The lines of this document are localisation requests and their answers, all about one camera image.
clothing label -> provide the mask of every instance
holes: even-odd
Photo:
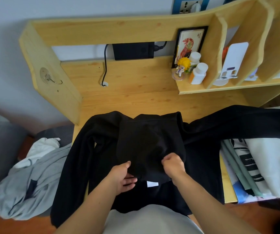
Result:
[[[147,181],[147,187],[153,187],[153,186],[158,186],[158,182],[149,182]]]

wall socket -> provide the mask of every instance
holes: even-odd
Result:
[[[179,14],[190,13],[191,7],[196,3],[200,3],[202,5],[203,0],[186,0],[181,2]]]

black picture frame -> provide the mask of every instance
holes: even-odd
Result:
[[[204,43],[204,39],[205,36],[207,34],[207,30],[208,30],[208,26],[200,26],[200,27],[191,27],[191,28],[182,28],[182,29],[178,29],[178,33],[177,33],[177,40],[176,40],[176,46],[174,48],[174,57],[172,60],[172,66],[171,68],[177,68],[177,64],[175,64],[175,59],[177,57],[177,53],[178,53],[178,45],[179,45],[179,41],[180,41],[180,35],[182,31],[188,31],[188,30],[204,30],[204,33],[202,35],[202,38],[200,40],[199,46],[197,48],[197,52],[200,52],[200,50],[202,49],[203,43]]]

person's left hand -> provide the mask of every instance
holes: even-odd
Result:
[[[113,182],[116,187],[116,195],[119,195],[122,192],[126,192],[135,187],[135,182],[137,178],[127,172],[128,167],[130,167],[131,162],[128,161],[121,165],[114,166],[109,174],[107,179]]]

gray sofa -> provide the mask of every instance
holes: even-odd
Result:
[[[42,137],[61,139],[60,146],[63,147],[72,142],[74,125],[51,128],[38,133],[35,141]],[[28,135],[21,126],[7,121],[0,121],[0,181],[5,178],[10,168],[17,162],[19,149]],[[41,216],[50,214],[50,209]]]

